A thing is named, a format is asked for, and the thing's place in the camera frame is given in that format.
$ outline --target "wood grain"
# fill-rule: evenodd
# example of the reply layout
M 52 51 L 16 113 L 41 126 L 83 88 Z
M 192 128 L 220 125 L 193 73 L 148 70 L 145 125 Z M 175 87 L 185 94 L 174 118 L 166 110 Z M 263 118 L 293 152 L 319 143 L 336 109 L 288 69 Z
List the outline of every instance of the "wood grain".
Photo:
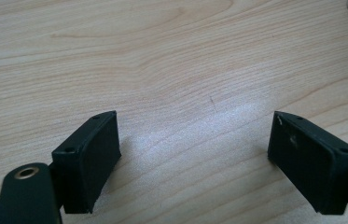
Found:
M 0 1 L 0 185 L 115 109 L 122 159 L 64 223 L 348 223 L 266 156 L 274 110 L 348 142 L 345 4 Z

